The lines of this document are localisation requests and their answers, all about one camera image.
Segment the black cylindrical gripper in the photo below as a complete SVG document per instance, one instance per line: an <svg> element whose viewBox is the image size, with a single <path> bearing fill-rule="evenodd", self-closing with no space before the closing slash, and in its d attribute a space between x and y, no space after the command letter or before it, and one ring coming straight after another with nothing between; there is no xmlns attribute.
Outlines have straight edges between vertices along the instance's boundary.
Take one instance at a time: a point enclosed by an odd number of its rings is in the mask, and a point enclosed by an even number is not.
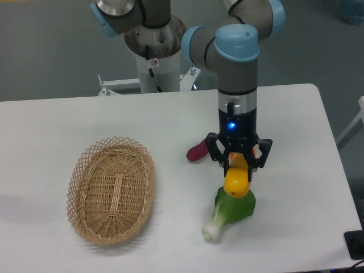
<svg viewBox="0 0 364 273"><path fill-rule="evenodd" d="M229 169L229 154L231 144L233 147L240 144L239 139L244 139L249 148L258 145L261 152L260 157L256 158L253 151L250 150L246 159L248 165L248 181L252 182L253 172L258 168L263 168L272 146L272 139L260 139L257 135L257 109L243 114L234 114L232 117L228 113L218 110L219 116L219 133L209 133L205 138L210 157L213 161L218 161L224 168L224 176ZM225 148L221 152L218 148L219 141Z"/></svg>

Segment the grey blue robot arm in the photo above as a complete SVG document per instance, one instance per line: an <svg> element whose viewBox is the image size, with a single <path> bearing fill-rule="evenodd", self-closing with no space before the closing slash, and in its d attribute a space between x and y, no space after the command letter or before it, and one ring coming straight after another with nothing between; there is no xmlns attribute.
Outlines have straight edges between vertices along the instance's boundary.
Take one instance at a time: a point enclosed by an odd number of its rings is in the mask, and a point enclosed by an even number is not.
<svg viewBox="0 0 364 273"><path fill-rule="evenodd" d="M185 56L216 75L220 130L205 138L212 160L229 168L239 152L252 175L265 165L272 140L257 135L259 42L280 31L286 14L280 1L227 1L229 19L219 26L186 28L170 1L94 1L90 8L109 36L123 35L139 61L144 93L179 90Z"/></svg>

